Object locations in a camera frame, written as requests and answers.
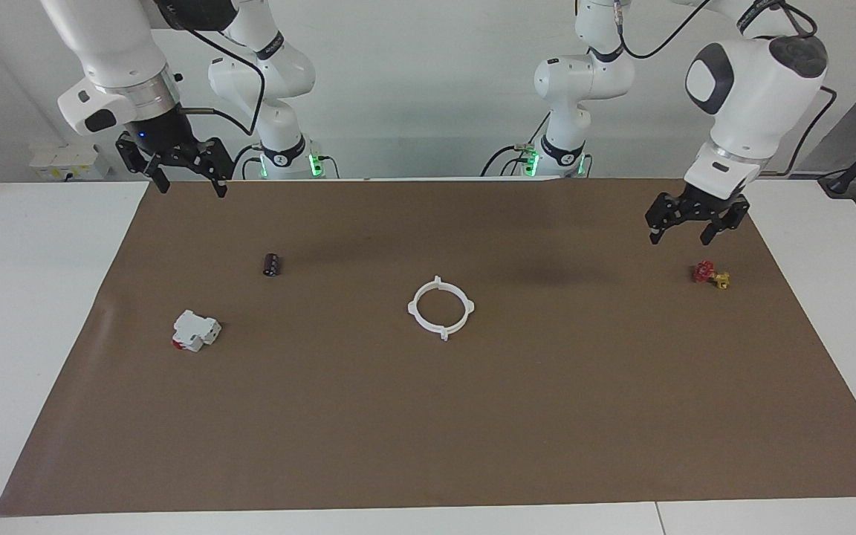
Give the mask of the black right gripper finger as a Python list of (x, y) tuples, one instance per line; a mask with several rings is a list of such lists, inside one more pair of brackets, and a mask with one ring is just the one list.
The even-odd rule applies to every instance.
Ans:
[(220, 139), (180, 143), (176, 146), (176, 161), (178, 166), (207, 179), (219, 198), (227, 196), (234, 160)]
[(162, 159), (160, 155), (153, 153), (150, 159), (146, 159), (138, 143), (130, 134), (120, 135), (116, 139), (115, 146), (129, 172), (143, 174), (152, 180), (160, 193), (166, 194), (169, 191), (169, 179), (166, 178), (166, 174), (161, 169)]

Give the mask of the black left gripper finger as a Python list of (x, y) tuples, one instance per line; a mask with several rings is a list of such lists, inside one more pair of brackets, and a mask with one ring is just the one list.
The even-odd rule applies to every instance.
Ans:
[(660, 193), (645, 213), (651, 244), (656, 246), (669, 228), (685, 223), (688, 212), (689, 200), (687, 198), (675, 197), (666, 192)]
[(750, 210), (746, 196), (735, 196), (722, 207), (708, 207), (704, 214), (707, 224), (700, 234), (703, 246), (710, 246), (716, 237), (728, 230), (737, 230)]

